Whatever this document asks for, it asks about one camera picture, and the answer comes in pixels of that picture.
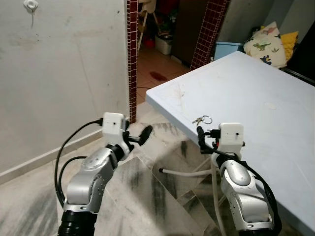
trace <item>dinosaur print pillow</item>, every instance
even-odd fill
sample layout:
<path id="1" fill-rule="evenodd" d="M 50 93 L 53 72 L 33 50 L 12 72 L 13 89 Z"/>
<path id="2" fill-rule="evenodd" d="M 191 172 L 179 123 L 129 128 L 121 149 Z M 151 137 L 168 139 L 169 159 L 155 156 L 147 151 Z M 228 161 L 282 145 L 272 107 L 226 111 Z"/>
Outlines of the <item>dinosaur print pillow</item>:
<path id="1" fill-rule="evenodd" d="M 254 33 L 244 44 L 244 51 L 275 68 L 286 66 L 284 46 L 276 22 Z"/>

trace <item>white bin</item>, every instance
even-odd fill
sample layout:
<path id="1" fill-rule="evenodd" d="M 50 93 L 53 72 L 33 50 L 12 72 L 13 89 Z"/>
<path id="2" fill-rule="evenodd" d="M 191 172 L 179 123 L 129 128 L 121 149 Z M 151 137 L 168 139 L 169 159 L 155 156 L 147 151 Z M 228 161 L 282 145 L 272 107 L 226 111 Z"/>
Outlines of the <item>white bin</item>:
<path id="1" fill-rule="evenodd" d="M 163 40 L 156 36 L 156 49 L 164 55 L 169 55 L 172 49 L 172 41 Z"/>

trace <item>blue container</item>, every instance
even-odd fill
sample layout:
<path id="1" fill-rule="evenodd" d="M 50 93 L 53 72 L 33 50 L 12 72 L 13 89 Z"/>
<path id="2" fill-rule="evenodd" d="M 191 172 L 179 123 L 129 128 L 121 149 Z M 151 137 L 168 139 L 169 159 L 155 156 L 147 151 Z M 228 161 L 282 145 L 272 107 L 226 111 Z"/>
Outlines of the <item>blue container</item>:
<path id="1" fill-rule="evenodd" d="M 216 42 L 215 60 L 225 57 L 236 51 L 243 52 L 243 43 Z"/>

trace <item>white table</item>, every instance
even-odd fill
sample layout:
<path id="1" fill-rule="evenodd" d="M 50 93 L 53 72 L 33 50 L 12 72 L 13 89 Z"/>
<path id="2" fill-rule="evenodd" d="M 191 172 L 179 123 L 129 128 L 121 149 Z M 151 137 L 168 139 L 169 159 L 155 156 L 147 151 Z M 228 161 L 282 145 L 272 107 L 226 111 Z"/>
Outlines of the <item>white table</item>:
<path id="1" fill-rule="evenodd" d="M 235 52 L 147 91 L 147 102 L 197 144 L 202 115 L 244 125 L 243 159 L 260 173 L 279 214 L 315 235 L 315 88 Z"/>

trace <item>keys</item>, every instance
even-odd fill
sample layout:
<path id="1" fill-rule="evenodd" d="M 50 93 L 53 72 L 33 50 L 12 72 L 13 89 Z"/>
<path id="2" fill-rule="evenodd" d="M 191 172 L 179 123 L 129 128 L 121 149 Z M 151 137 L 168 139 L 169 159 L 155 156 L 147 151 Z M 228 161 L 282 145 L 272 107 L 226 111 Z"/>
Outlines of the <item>keys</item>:
<path id="1" fill-rule="evenodd" d="M 211 124 L 212 123 L 212 118 L 210 116 L 201 116 L 198 117 L 196 120 L 194 120 L 192 123 L 196 123 L 197 122 L 197 126 L 199 125 L 200 122 L 204 123 L 204 124 Z"/>
<path id="2" fill-rule="evenodd" d="M 204 118 L 203 117 L 198 117 L 196 120 L 194 120 L 192 123 L 196 123 L 197 122 L 197 126 L 199 125 L 200 122 L 203 122 Z"/>

